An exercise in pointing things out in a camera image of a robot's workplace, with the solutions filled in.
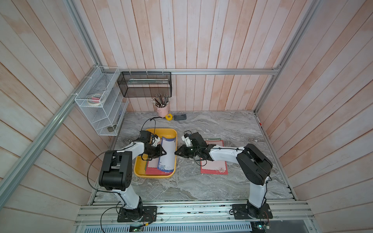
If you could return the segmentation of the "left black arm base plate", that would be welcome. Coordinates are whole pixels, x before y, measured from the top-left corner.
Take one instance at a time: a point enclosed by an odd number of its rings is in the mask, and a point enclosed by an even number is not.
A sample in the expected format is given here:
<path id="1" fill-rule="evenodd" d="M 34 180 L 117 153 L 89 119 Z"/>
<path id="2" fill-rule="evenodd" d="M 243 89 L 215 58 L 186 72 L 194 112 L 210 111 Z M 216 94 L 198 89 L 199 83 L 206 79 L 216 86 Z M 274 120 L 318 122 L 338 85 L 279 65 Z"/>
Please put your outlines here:
<path id="1" fill-rule="evenodd" d="M 157 218 L 157 206 L 145 206 L 138 207 L 137 209 L 129 210 L 121 207 L 119 209 L 119 215 L 117 222 L 149 222 L 156 221 Z"/>

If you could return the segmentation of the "yellow plastic storage tray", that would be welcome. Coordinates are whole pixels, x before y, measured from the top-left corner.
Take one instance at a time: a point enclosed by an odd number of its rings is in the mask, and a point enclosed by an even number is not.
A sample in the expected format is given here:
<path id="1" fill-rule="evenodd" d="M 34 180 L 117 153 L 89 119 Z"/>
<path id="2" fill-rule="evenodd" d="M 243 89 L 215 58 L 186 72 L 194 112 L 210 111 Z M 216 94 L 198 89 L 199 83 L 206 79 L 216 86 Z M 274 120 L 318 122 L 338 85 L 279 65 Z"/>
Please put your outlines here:
<path id="1" fill-rule="evenodd" d="M 140 178 L 167 179 L 176 171 L 177 132 L 171 128 L 147 129 L 145 153 L 136 158 L 134 173 Z"/>

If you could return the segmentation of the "green bordered stationery paper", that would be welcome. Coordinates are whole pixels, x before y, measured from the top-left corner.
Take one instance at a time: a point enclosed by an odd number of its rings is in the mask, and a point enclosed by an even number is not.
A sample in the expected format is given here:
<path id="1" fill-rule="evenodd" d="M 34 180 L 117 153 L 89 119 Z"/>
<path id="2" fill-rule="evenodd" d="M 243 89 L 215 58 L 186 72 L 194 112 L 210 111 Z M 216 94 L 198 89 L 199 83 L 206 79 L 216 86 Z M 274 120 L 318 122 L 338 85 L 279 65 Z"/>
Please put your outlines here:
<path id="1" fill-rule="evenodd" d="M 204 138 L 205 141 L 221 141 L 221 138 Z"/>

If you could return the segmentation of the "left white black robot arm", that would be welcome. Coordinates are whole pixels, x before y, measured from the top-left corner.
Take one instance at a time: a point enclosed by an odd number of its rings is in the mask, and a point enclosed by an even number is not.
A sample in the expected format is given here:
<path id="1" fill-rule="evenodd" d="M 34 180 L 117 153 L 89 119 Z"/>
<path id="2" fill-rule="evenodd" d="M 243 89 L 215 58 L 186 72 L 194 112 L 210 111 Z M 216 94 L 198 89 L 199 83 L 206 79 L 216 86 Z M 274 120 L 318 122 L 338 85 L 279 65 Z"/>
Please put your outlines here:
<path id="1" fill-rule="evenodd" d="M 160 141 L 159 136 L 149 131 L 140 131 L 139 137 L 124 148 L 104 152 L 98 177 L 100 189 L 97 191 L 116 195 L 121 204 L 118 211 L 119 222 L 145 219 L 142 199 L 131 186 L 132 161 L 145 154 L 148 155 L 148 160 L 166 155 Z"/>

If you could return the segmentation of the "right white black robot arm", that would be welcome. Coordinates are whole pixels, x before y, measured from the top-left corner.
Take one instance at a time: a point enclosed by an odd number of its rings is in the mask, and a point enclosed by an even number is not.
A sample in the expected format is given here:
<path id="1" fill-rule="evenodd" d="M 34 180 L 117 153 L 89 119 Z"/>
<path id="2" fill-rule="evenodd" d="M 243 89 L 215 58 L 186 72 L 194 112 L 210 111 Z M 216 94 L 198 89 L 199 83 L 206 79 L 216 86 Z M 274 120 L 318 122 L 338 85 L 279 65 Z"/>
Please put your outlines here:
<path id="1" fill-rule="evenodd" d="M 240 165 L 250 182 L 248 202 L 251 207 L 260 209 L 266 203 L 267 182 L 271 179 L 273 163 L 254 144 L 244 147 L 223 147 L 208 144 L 199 133 L 184 134 L 184 144 L 175 152 L 177 156 L 201 161 L 225 161 Z"/>

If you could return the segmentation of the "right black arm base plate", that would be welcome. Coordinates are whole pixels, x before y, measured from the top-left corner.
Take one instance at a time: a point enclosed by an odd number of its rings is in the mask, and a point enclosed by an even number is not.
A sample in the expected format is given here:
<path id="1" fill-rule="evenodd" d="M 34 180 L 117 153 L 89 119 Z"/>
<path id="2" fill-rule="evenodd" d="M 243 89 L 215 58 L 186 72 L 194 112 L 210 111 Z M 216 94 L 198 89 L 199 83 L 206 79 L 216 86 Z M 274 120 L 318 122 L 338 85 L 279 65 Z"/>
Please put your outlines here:
<path id="1" fill-rule="evenodd" d="M 230 214 L 234 216 L 235 219 L 272 219 L 273 214 L 267 203 L 262 207 L 256 208 L 249 202 L 246 204 L 233 204 Z"/>

